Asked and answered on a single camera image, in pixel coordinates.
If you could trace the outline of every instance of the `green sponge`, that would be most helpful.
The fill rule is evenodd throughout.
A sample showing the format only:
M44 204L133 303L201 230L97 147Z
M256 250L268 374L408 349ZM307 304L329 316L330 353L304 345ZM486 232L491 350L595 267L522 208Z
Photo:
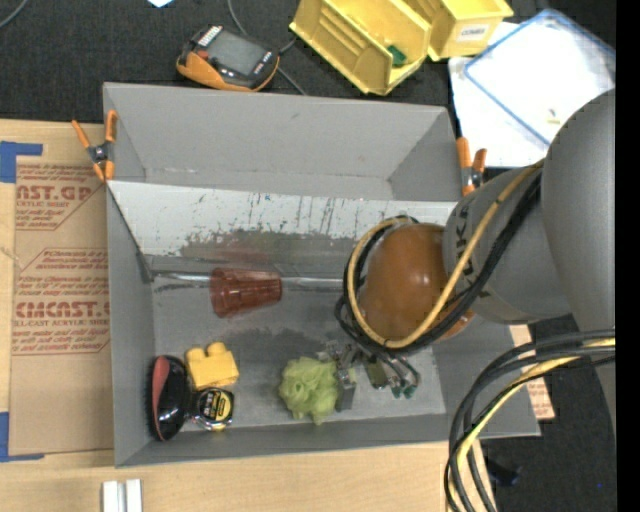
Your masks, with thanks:
M289 361L282 372L278 394L295 419L310 415L320 425L333 413L338 399L335 362L310 357Z

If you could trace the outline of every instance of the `gray box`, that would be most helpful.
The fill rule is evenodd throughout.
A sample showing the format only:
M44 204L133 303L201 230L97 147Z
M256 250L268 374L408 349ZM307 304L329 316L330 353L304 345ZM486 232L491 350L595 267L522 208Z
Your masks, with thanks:
M476 317L412 356L423 382L411 399L373 389L358 368L353 408L320 426L294 420L277 395L287 361L348 341L333 308L357 240L398 214L446 223L460 199L446 110L111 83L103 93L105 113L119 116L107 196L116 466L447 439L474 378L513 346L508 327ZM215 266L277 270L282 300L220 319L206 287L171 277ZM187 424L154 441L144 414L150 362L213 340L240 371L232 425ZM520 393L484 435L537 433Z

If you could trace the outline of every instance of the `yellow bin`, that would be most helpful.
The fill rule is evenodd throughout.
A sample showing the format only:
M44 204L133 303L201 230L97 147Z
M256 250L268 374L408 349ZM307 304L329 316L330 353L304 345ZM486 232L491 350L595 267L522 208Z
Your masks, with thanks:
M426 60L431 36L403 0L300 0L289 28L362 92L381 96Z
M504 0L405 0L431 24L429 57L476 55L513 10Z

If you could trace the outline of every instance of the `blue tape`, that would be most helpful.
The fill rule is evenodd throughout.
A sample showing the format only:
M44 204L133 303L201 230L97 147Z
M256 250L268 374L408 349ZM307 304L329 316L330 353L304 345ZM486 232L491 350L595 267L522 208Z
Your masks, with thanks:
M11 462L14 460L36 460L44 457L42 454L36 455L16 455L9 457L9 413L0 412L0 462Z
M16 182L16 157L42 155L42 144L0 141L0 182Z

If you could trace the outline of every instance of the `white paper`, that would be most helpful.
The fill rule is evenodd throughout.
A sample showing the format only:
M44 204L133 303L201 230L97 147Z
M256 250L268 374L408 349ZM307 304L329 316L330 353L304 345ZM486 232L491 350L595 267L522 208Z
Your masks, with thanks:
M489 45L517 27L501 23ZM468 74L482 79L503 106L465 75L471 58L449 59L454 107L471 154L486 148L487 167L521 167L544 158L573 113L615 87L602 56L581 45L568 32L533 24L475 62Z

